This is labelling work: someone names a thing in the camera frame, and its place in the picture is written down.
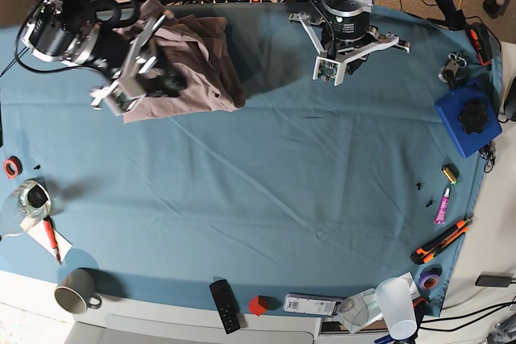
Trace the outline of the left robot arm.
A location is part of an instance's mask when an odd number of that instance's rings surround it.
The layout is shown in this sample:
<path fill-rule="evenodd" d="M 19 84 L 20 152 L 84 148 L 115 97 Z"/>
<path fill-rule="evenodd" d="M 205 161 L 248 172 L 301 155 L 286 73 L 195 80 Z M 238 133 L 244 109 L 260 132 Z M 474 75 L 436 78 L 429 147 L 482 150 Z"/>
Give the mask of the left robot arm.
<path fill-rule="evenodd" d="M 368 57 L 379 51 L 396 48 L 408 52 L 410 44 L 397 35 L 382 35 L 371 25 L 374 0 L 302 0 L 319 16 L 301 10 L 289 19 L 302 26 L 314 45 L 317 56 L 312 70 L 313 81 L 339 86 Z M 166 39 L 164 63 L 148 78 L 148 97 L 188 97 L 193 101 L 228 96 L 237 106 L 243 103 L 243 87 L 234 74 L 233 62 L 223 60 L 222 75 L 217 76 L 201 65 L 185 64 L 187 56 L 178 44 Z"/>

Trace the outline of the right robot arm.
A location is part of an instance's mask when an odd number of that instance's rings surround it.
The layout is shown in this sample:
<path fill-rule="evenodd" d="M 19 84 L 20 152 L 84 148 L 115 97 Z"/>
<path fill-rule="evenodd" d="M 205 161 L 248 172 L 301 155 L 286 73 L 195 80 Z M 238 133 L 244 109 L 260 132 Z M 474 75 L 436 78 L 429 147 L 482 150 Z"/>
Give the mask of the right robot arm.
<path fill-rule="evenodd" d="M 109 84 L 90 92 L 91 106 L 106 103 L 116 116 L 133 111 L 146 97 L 178 97 L 186 83 L 168 62 L 154 35 L 173 18 L 170 10 L 146 19 L 130 38 L 118 31 L 140 19 L 138 0 L 130 0 L 124 19 L 116 0 L 37 0 L 16 36 L 37 59 L 62 63 L 63 70 L 87 69 Z"/>

